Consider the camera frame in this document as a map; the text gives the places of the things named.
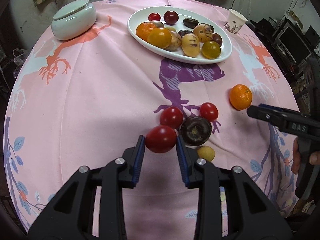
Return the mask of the person's right hand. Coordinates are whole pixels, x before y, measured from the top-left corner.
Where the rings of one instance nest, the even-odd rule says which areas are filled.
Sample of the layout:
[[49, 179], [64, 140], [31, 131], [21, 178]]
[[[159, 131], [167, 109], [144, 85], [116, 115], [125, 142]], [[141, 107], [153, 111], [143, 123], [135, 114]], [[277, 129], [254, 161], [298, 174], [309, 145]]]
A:
[[[313, 152], [309, 158], [309, 162], [311, 165], [319, 165], [320, 164], [320, 152]], [[298, 174], [300, 168], [300, 152], [298, 150], [298, 138], [294, 140], [293, 143], [293, 164], [291, 166], [291, 171], [294, 174]]]

